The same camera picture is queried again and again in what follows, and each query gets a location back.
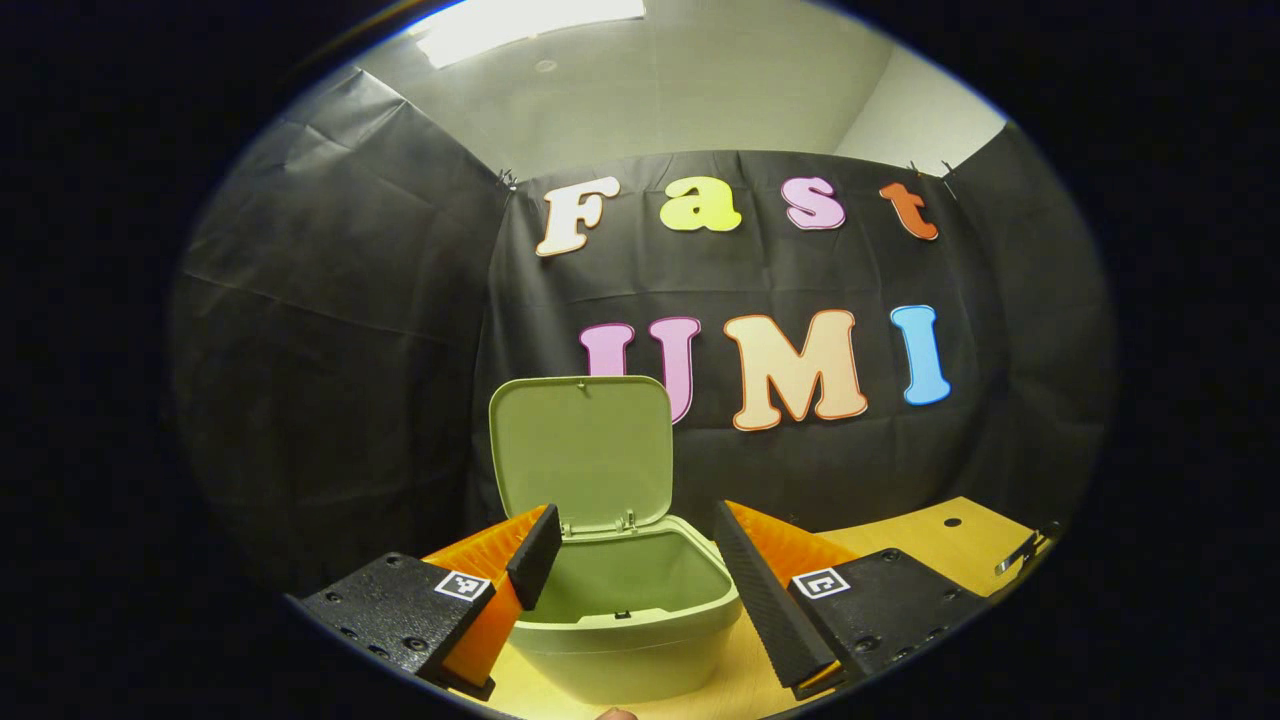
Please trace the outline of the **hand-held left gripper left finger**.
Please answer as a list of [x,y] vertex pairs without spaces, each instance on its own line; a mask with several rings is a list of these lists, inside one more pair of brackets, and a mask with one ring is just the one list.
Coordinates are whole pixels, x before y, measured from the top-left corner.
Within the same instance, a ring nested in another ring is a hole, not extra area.
[[558,507],[544,503],[425,557],[384,553],[294,606],[360,652],[486,701],[561,546]]

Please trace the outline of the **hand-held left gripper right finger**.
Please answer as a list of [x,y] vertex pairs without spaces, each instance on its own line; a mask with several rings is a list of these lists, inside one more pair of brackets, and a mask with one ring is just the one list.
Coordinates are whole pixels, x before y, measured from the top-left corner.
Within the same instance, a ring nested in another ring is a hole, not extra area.
[[904,550],[856,553],[728,500],[717,507],[716,543],[797,701],[886,673],[989,607]]

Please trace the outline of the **green desktop garbage bin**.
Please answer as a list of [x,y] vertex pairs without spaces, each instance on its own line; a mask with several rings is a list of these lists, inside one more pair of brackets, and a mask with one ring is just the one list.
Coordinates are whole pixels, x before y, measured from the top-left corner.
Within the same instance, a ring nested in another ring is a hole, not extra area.
[[508,516],[553,503],[562,546],[509,644],[591,705],[668,700],[714,675],[739,592],[718,548],[671,512],[673,430],[646,375],[511,380],[489,405]]

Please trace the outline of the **silver metal clamp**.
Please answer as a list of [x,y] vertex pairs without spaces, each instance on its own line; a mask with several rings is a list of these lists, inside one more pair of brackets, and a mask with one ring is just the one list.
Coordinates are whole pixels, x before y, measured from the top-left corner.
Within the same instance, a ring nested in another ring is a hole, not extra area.
[[1005,559],[995,566],[995,575],[1002,577],[1020,564],[1020,571],[1028,569],[1038,553],[1062,534],[1062,524],[1051,521],[1030,532],[1030,534]]

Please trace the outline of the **black backdrop cloth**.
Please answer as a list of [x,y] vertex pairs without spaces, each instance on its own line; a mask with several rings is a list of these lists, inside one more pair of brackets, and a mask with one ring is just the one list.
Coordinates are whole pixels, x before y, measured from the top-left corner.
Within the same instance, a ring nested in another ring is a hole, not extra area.
[[835,530],[964,497],[1066,521],[1120,380],[1098,250],[1005,129],[943,178],[809,152],[663,152],[507,188],[351,68],[284,110],[178,270],[175,414],[251,571],[310,593],[503,516],[488,405],[632,329],[667,380],[669,510]]

